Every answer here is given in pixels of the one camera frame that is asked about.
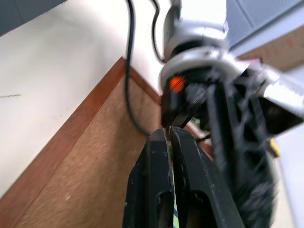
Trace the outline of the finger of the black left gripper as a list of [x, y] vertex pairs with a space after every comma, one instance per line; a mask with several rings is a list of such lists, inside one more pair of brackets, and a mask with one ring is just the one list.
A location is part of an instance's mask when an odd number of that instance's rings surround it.
[[268, 228], [276, 182], [271, 169], [273, 153], [258, 99], [242, 98], [235, 104], [236, 152], [234, 201], [246, 228]]
[[246, 189], [244, 130], [245, 98], [233, 84], [220, 82], [207, 89], [207, 110], [212, 131], [213, 159], [231, 191]]

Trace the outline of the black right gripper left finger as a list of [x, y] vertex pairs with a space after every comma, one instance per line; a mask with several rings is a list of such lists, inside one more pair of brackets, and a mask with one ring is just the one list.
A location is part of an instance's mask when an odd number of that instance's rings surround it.
[[155, 130], [129, 174], [124, 228], [171, 228], [174, 186], [166, 133]]

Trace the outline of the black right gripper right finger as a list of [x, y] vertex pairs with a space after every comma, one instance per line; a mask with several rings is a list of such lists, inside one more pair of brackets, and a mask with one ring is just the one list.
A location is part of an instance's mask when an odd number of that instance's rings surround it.
[[217, 167], [192, 135], [171, 127], [178, 221], [181, 228], [242, 228], [243, 221]]

